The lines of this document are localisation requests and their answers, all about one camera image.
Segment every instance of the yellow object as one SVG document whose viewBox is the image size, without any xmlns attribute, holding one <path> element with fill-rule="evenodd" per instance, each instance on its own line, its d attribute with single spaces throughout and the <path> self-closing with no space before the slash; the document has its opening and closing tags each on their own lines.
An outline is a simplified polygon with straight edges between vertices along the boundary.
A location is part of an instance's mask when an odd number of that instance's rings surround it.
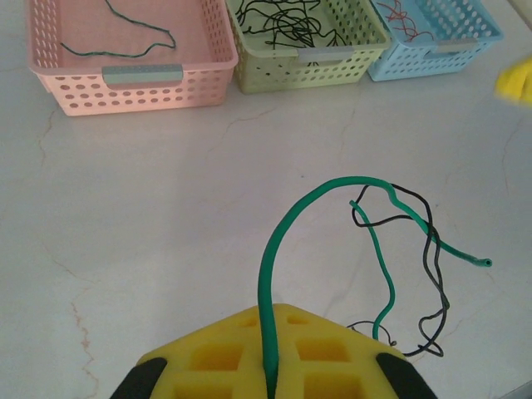
<svg viewBox="0 0 532 399">
<path fill-rule="evenodd" d="M 532 106 L 532 57 L 503 71 L 495 91 L 506 100 Z"/>
<path fill-rule="evenodd" d="M 379 353 L 404 359 L 397 350 L 293 306 L 274 311 L 276 399 L 397 399 L 376 361 Z M 168 363 L 150 399 L 267 399 L 256 307 L 156 349 L 138 364 L 157 358 Z"/>
</svg>

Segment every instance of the black rubber pad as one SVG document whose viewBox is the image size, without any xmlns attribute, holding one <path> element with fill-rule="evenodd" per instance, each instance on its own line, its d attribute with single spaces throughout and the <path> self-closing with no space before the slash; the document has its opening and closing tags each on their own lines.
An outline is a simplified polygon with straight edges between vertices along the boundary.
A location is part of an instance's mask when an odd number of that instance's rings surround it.
<svg viewBox="0 0 532 399">
<path fill-rule="evenodd" d="M 406 360 L 389 353 L 379 353 L 377 362 L 398 399 L 437 399 L 423 377 Z"/>
<path fill-rule="evenodd" d="M 111 399 L 150 399 L 167 363 L 163 357 L 157 357 L 134 367 L 116 388 Z"/>
</svg>

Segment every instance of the basket handle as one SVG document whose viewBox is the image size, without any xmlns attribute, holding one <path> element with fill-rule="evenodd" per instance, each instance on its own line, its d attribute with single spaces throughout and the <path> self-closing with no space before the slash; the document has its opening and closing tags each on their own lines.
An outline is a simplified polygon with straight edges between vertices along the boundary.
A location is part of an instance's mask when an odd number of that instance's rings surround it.
<svg viewBox="0 0 532 399">
<path fill-rule="evenodd" d="M 305 47 L 298 49 L 298 61 L 301 63 L 344 61 L 352 57 L 353 46 Z"/>
<path fill-rule="evenodd" d="M 104 66 L 101 72 L 108 86 L 183 80 L 181 64 Z"/>
<path fill-rule="evenodd" d="M 469 50 L 473 50 L 477 44 L 478 41 L 473 37 L 464 39 L 440 40 L 436 42 L 437 47 L 428 52 L 426 56 L 430 57 L 430 54 L 438 54 L 441 57 L 443 55 L 451 55 L 457 52 L 468 52 Z"/>
</svg>

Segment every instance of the red wire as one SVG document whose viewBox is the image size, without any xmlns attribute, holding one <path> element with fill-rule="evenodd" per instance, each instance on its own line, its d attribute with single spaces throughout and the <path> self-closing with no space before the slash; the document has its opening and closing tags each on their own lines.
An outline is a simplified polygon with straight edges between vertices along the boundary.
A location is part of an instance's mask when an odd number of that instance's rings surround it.
<svg viewBox="0 0 532 399">
<path fill-rule="evenodd" d="M 408 17 L 408 12 L 402 11 L 402 4 L 400 0 L 394 0 L 394 8 L 388 6 L 387 4 L 384 4 L 382 2 L 378 2 L 377 5 L 387 8 L 390 11 L 390 15 L 387 16 L 387 20 L 389 22 L 392 21 L 400 21 L 401 27 L 394 27 L 397 31 L 403 31 L 408 38 L 406 42 L 411 42 L 416 37 L 419 37 L 420 35 L 431 35 L 432 40 L 434 40 L 434 35 L 431 32 L 423 31 L 418 32 L 416 23 L 414 20 L 410 17 Z"/>
</svg>

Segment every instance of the white table surface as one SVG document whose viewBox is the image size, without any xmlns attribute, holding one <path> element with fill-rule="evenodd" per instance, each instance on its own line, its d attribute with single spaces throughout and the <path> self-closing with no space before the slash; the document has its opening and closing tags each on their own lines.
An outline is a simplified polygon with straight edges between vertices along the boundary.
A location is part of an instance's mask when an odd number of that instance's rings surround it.
<svg viewBox="0 0 532 399">
<path fill-rule="evenodd" d="M 507 2 L 486 1 L 504 43 L 460 74 L 232 86 L 220 107 L 82 118 L 25 67 L 22 3 L 0 0 L 0 397 L 108 398 L 143 353 L 255 305 L 277 222 L 343 175 L 420 192 L 443 239 L 494 261 L 441 256 L 446 355 L 412 359 L 438 396 L 497 398 L 532 377 L 532 109 L 492 92 L 532 34 Z M 293 226 L 277 302 L 344 325 L 376 317 L 387 286 L 351 220 L 358 191 L 332 192 Z M 374 190 L 366 211 L 392 208 Z M 439 306 L 423 234 L 407 222 L 378 233 L 398 291 L 384 325 L 412 350 L 417 319 Z"/>
</svg>

